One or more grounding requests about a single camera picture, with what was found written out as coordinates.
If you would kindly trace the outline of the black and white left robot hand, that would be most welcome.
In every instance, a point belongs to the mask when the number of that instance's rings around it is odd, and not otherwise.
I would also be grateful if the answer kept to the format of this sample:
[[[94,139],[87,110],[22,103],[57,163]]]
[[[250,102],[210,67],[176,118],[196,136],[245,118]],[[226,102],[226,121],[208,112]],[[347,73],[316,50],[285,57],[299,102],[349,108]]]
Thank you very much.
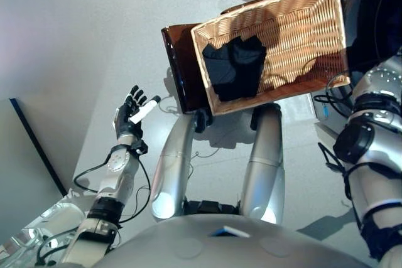
[[[142,120],[160,103],[161,97],[155,95],[148,98],[142,89],[135,85],[124,98],[122,105],[116,109],[112,122],[116,132],[116,138],[130,134],[136,139],[141,139]]]

